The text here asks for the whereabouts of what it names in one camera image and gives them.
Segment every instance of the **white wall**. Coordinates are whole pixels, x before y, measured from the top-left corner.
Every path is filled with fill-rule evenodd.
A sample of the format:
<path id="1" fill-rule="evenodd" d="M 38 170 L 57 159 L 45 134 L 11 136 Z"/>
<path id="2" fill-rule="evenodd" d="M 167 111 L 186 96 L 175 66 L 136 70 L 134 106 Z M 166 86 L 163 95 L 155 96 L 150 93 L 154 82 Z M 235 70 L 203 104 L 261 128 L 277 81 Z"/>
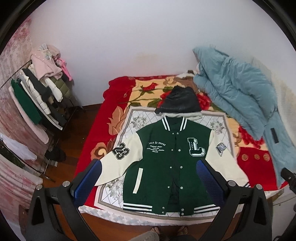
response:
<path id="1" fill-rule="evenodd" d="M 177 74 L 196 66 L 192 48 L 255 56 L 296 93 L 296 53 L 252 0 L 47 0 L 32 14 L 34 46 L 58 47 L 82 105 L 103 102 L 116 77 Z"/>

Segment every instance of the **sandal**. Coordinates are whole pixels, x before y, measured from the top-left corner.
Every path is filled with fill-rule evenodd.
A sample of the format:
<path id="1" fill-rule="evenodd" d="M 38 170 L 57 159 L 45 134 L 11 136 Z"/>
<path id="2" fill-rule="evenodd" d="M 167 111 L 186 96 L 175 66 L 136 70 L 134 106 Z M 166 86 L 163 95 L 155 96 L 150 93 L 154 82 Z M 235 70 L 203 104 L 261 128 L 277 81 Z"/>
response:
<path id="1" fill-rule="evenodd" d="M 182 226 L 182 227 L 179 228 L 177 236 L 187 235 L 187 234 L 188 234 L 187 226 Z"/>

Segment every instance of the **number 23 patch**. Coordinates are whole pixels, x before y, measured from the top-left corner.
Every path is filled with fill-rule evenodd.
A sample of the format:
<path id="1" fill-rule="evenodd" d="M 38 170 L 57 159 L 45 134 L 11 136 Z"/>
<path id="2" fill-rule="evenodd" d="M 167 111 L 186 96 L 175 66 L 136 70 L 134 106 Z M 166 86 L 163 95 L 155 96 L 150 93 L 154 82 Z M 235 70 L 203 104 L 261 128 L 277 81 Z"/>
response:
<path id="1" fill-rule="evenodd" d="M 124 143 L 120 143 L 112 150 L 112 153 L 116 156 L 118 160 L 121 160 L 122 158 L 124 158 L 124 156 L 129 154 L 129 151 L 130 150 L 126 147 Z"/>

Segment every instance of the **clothing rack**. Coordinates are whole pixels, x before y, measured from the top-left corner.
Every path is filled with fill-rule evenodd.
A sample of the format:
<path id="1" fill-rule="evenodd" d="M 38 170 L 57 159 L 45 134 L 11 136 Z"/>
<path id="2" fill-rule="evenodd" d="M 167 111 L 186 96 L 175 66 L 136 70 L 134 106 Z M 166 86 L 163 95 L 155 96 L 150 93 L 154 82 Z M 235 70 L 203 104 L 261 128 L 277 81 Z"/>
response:
<path id="1" fill-rule="evenodd" d="M 20 67 L 16 72 L 14 72 L 13 74 L 12 74 L 12 76 L 10 76 L 2 85 L 1 85 L 1 87 L 0 87 L 0 90 L 3 88 L 3 86 L 8 82 L 8 81 L 10 81 L 10 79 L 17 73 L 17 72 L 19 72 L 24 66 L 26 66 L 28 63 L 30 63 L 31 62 L 31 60 L 29 60 L 28 62 L 26 62 L 22 67 Z"/>
<path id="2" fill-rule="evenodd" d="M 19 72 L 24 66 L 26 66 L 27 64 L 29 64 L 29 63 L 32 63 L 31 62 L 31 60 L 29 60 L 29 61 L 27 61 L 26 63 L 24 63 L 16 72 L 14 72 L 2 85 L 1 85 L 1 87 L 0 87 L 0 90 L 4 87 L 4 85 L 9 81 L 9 80 L 11 80 L 11 78 L 13 78 L 14 77 L 14 75 L 15 74 L 17 74 L 17 72 Z M 62 131 L 65 129 L 65 127 L 67 126 L 67 124 L 69 123 L 69 121 L 70 121 L 70 119 L 72 118 L 72 116 L 73 116 L 73 114 L 74 114 L 74 112 L 77 110 L 77 108 L 81 108 L 82 110 L 84 110 L 84 108 L 83 107 L 81 107 L 81 106 L 76 106 L 75 107 L 75 109 L 74 109 L 74 111 L 73 111 L 73 113 L 71 114 L 71 116 L 70 116 L 70 118 L 67 120 L 67 122 L 66 122 L 66 124 L 65 124 L 65 126 L 63 127 L 63 129 L 62 129 Z M 57 140 L 57 142 L 56 143 L 54 143 L 54 138 L 52 138 L 52 140 L 51 140 L 51 142 L 50 142 L 50 144 L 49 144 L 49 147 L 50 146 L 52 146 L 52 147 L 55 147 L 57 144 L 58 144 L 58 141 L 59 141 L 59 138 L 58 138 L 58 140 Z M 35 172 L 37 172 L 37 173 L 39 173 L 40 174 L 40 176 L 41 177 L 44 177 L 44 178 L 46 178 L 46 179 L 48 179 L 48 180 L 50 180 L 50 181 L 52 181 L 52 182 L 55 182 L 55 180 L 53 180 L 53 179 L 51 179 L 50 177 L 48 177 L 48 176 L 46 176 L 45 175 L 45 172 L 46 172 L 46 170 L 47 170 L 47 168 L 48 168 L 48 165 L 49 165 L 49 163 L 50 162 L 52 162 L 53 160 L 48 160 L 48 162 L 47 162 L 47 164 L 46 164 L 46 167 L 45 167 L 45 169 L 44 169 L 44 171 L 41 171 L 41 168 L 42 168 L 42 166 L 43 166 L 43 164 L 45 163 L 45 157 L 43 157 L 43 160 L 42 160 L 42 163 L 41 163 L 41 166 L 40 166 L 40 168 L 39 168 L 39 170 L 37 170 L 37 169 L 35 169 L 34 167 L 32 167 L 31 165 L 29 165 L 28 163 L 26 163 L 24 160 L 22 160 L 18 155 L 16 155 L 13 151 L 11 151 L 6 145 L 5 145 L 5 143 L 0 139 L 0 142 L 1 142 L 1 144 L 3 145 L 3 146 L 5 146 L 21 163 L 23 163 L 25 166 L 28 166 L 29 168 L 31 168 L 32 170 L 34 170 Z"/>

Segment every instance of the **pink floral wall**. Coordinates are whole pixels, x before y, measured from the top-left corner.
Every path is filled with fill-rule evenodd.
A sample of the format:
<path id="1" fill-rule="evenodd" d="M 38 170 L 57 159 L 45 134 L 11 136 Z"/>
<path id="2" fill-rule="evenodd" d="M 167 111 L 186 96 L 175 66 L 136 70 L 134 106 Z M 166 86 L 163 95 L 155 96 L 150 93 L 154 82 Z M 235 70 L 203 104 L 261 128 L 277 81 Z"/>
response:
<path id="1" fill-rule="evenodd" d="M 14 33 L 4 51 L 0 55 L 0 86 L 18 68 L 29 60 L 32 49 L 28 18 Z M 22 119 L 17 107 L 11 99 L 8 87 L 10 81 L 0 89 L 0 132 L 28 146 L 39 158 L 43 158 L 47 145 L 38 139 Z M 27 161 L 39 168 L 40 161 Z M 4 216 L 18 223 L 18 205 L 28 208 L 37 184 L 43 180 L 17 167 L 0 155 L 0 209 Z"/>
<path id="2" fill-rule="evenodd" d="M 32 49 L 30 23 L 31 19 L 28 18 L 14 33 L 0 55 L 0 86 L 29 60 L 29 53 Z M 0 89 L 0 132 L 28 146 L 30 151 L 42 159 L 48 145 L 39 140 L 21 117 L 9 95 L 9 86 L 10 81 Z M 28 162 L 34 167 L 39 168 L 40 166 L 40 161 Z"/>

